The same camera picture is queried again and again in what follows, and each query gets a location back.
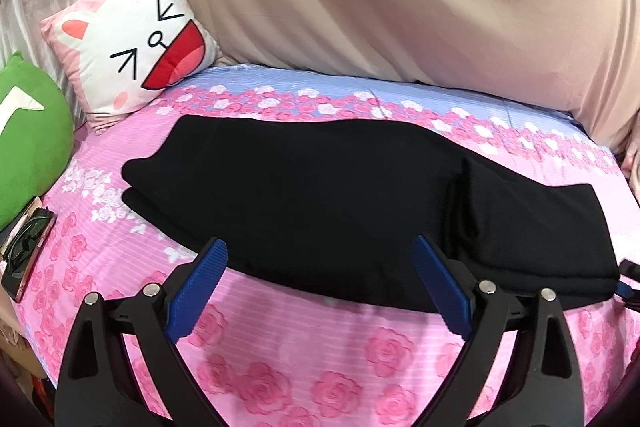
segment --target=open mouth drawing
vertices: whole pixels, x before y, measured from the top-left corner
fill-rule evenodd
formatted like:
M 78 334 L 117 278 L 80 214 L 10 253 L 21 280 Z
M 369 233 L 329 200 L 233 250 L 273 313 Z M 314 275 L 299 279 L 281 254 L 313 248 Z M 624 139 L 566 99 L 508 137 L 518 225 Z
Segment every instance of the open mouth drawing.
M 193 20 L 190 20 L 173 42 L 165 47 L 164 53 L 153 66 L 141 87 L 148 90 L 159 90 L 177 84 L 198 68 L 204 54 L 205 43 L 202 34 Z

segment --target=metal rivet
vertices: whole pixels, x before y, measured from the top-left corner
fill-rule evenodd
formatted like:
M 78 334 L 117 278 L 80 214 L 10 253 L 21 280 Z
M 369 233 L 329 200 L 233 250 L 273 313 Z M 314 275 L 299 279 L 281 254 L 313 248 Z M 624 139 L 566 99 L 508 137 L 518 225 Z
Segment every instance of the metal rivet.
M 484 279 L 478 283 L 478 288 L 480 288 L 482 293 L 491 295 L 498 289 L 498 286 L 495 285 L 495 282 Z
M 96 292 L 87 293 L 87 295 L 84 296 L 84 303 L 91 306 L 95 304 L 99 298 L 100 296 Z
M 155 297 L 160 293 L 160 285 L 157 282 L 150 282 L 142 288 L 142 293 L 147 297 Z
M 540 290 L 540 296 L 545 299 L 545 301 L 551 302 L 556 300 L 556 292 L 551 288 L 542 288 L 542 290 Z

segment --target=bed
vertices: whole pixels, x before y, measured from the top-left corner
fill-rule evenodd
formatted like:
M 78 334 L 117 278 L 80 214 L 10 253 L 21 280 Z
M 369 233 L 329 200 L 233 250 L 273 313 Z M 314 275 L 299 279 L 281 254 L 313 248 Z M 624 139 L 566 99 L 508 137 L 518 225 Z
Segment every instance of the bed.
M 640 261 L 640 209 L 625 179 L 611 153 L 565 114 L 437 87 L 250 65 L 210 68 L 101 136 L 84 128 L 76 133 L 71 165 L 46 198 L 57 224 L 15 307 L 54 383 L 86 293 L 130 296 L 194 258 L 120 200 L 127 187 L 122 164 L 153 153 L 184 114 L 410 121 L 545 184 L 592 184 L 616 256 Z M 264 184 L 266 194 L 277 191 L 269 180 Z M 269 204 L 269 197 L 246 204 Z M 590 418 L 620 382 L 640 319 L 615 299 L 566 316 Z M 491 406 L 512 342 L 505 337 L 474 413 Z M 241 427 L 405 425 L 433 396 L 461 346 L 438 315 L 336 301 L 229 269 L 194 333 L 178 343 L 212 403 L 230 425 Z M 130 339 L 127 348 L 147 403 L 164 413 Z M 295 423 L 295 415 L 307 423 Z

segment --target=green plush toy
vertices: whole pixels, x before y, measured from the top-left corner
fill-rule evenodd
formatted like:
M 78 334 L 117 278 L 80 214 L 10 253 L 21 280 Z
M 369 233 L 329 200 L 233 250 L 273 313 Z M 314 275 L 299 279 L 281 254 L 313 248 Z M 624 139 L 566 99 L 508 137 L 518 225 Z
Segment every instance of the green plush toy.
M 0 230 L 60 177 L 73 141 L 58 86 L 16 52 L 0 71 Z

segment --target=cat ear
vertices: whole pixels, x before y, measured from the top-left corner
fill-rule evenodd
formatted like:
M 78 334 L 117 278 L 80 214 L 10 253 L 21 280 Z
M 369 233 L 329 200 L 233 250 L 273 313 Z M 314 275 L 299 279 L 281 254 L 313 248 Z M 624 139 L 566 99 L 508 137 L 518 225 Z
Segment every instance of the cat ear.
M 56 23 L 56 37 L 69 48 L 79 49 L 95 13 L 75 11 L 67 13 Z

